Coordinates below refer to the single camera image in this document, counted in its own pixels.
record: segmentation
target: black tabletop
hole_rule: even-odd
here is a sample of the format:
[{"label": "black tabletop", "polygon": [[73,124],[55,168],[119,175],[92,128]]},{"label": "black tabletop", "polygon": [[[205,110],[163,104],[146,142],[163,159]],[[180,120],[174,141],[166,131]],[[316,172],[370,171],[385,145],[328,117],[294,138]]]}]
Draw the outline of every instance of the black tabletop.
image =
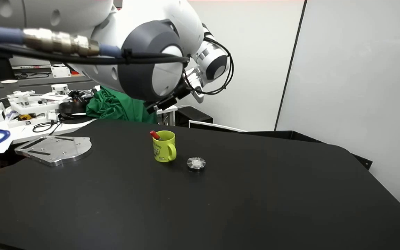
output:
[{"label": "black tabletop", "polygon": [[163,166],[151,129],[98,121],[77,166],[0,170],[0,246],[400,249],[400,204],[344,149],[174,128],[180,159]]}]

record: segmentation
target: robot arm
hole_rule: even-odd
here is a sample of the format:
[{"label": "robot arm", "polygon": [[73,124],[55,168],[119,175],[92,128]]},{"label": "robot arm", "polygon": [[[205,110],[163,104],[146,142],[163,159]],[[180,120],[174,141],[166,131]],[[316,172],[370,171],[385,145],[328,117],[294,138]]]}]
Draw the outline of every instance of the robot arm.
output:
[{"label": "robot arm", "polygon": [[[85,0],[84,4],[67,0],[20,2],[27,6],[27,13],[23,9],[12,13],[16,9],[10,3],[19,2],[0,0],[0,24],[16,16],[24,16],[26,21],[24,29],[0,28],[0,43],[41,50],[21,50],[21,56],[52,56],[56,61],[77,64],[89,78],[123,89],[131,97],[164,109],[189,93],[198,100],[203,95],[219,93],[202,89],[227,70],[232,78],[230,52],[214,41],[187,0],[124,0],[121,10],[114,9],[112,0]],[[20,50],[20,46],[19,50],[7,47],[6,53],[17,54]],[[198,66],[187,72],[191,59]]]}]

